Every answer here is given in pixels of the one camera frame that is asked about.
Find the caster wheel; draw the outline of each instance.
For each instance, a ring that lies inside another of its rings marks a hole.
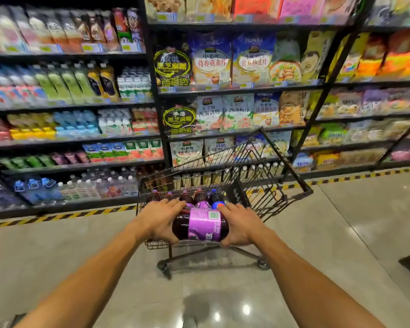
[[[270,267],[269,267],[269,265],[266,263],[266,261],[263,261],[263,260],[258,260],[258,261],[257,261],[257,266],[258,266],[259,268],[261,268],[262,270],[268,270],[268,269],[270,269]]]
[[[161,260],[158,265],[158,269],[164,274],[167,279],[172,279],[172,274],[170,273],[167,263],[164,260]]]

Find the barcode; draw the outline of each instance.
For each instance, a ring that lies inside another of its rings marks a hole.
[[[220,218],[220,214],[218,212],[208,212],[208,218],[218,220]]]

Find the shopping cart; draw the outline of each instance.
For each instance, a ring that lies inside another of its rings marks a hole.
[[[280,185],[282,180],[281,169],[265,168],[268,162],[281,163],[284,171],[288,170],[295,181],[299,183],[301,192],[292,196],[286,195]],[[246,168],[243,168],[243,166],[249,166],[247,173],[245,173]],[[279,214],[294,201],[313,193],[312,189],[296,173],[261,127],[247,135],[245,141],[233,147],[216,151],[213,154],[208,154],[143,178],[139,187],[137,214],[144,208],[148,196],[154,189],[162,193],[161,198],[168,191],[171,191],[175,198],[179,198],[184,190],[193,196],[198,188],[205,192],[216,189],[223,195],[226,202],[240,203],[244,207],[251,207],[263,222]],[[155,240],[147,240],[146,242],[147,248],[151,250],[169,249],[169,258],[159,261],[157,265],[158,269],[169,279],[171,273],[167,266],[168,263],[220,248],[218,243],[201,241],[180,241],[174,246],[194,245],[206,246],[200,250],[173,256],[171,244]],[[229,249],[257,260],[258,267],[269,269],[266,261],[261,256],[235,246],[231,246]]]

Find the human arm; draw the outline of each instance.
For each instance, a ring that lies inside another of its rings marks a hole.
[[[184,206],[185,202],[167,199],[147,204],[108,246],[67,277],[16,328],[92,327],[144,240],[178,242],[171,225]]]
[[[300,328],[385,328],[337,284],[290,249],[249,208],[218,207],[230,232],[222,245],[253,243],[262,253]]]

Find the right forearm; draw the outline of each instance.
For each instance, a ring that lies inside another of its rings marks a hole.
[[[301,328],[382,328],[363,306],[291,250],[270,229],[253,237]]]

